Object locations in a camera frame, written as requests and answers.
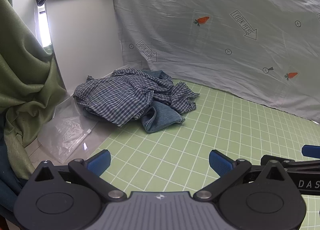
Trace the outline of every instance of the circular cap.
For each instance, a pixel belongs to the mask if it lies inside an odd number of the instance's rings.
[[[208,199],[212,196],[212,194],[207,190],[200,190],[197,192],[196,196],[201,199]]]
[[[111,190],[108,193],[108,196],[111,198],[121,198],[124,195],[123,191],[115,189],[115,190]]]
[[[73,197],[66,193],[49,193],[37,200],[37,208],[46,214],[61,214],[73,206]]]
[[[283,207],[283,200],[278,195],[268,192],[253,193],[247,197],[247,206],[263,214],[275,213]]]

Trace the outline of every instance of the green grid mat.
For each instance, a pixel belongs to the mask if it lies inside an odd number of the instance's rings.
[[[101,175],[104,180],[127,195],[131,191],[190,191],[193,195],[219,177],[209,166],[212,149],[254,165],[265,154],[312,160],[302,156],[301,148],[319,145],[319,125],[229,93],[186,84],[200,96],[197,109],[184,114],[183,124],[148,134],[139,121],[129,122],[92,154],[103,149],[111,153],[111,165]],[[301,229],[319,229],[320,198],[303,197],[308,213]]]

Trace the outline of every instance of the curtain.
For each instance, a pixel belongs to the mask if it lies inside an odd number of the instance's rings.
[[[4,140],[18,178],[28,179],[34,171],[24,148],[65,93],[54,55],[42,48],[9,1],[0,0],[0,113],[6,110]]]

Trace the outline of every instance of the pile of clothes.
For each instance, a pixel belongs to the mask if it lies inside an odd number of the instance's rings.
[[[174,85],[162,70],[115,70],[110,77],[93,79],[79,85],[73,94],[84,115],[106,119],[117,126],[140,119],[146,132],[154,133],[174,123],[181,115],[196,109],[191,99],[199,96],[184,82]]]

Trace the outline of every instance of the metal screw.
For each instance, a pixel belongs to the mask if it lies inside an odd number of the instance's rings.
[[[201,199],[208,199],[212,196],[212,194],[207,190],[200,190],[197,192],[197,197]]]
[[[74,161],[75,161],[75,162],[82,162],[82,161],[83,161],[83,159],[76,158],[76,159],[74,159]]]
[[[124,195],[123,191],[117,190],[117,189],[111,190],[108,193],[108,196],[111,198],[121,198],[123,195]]]

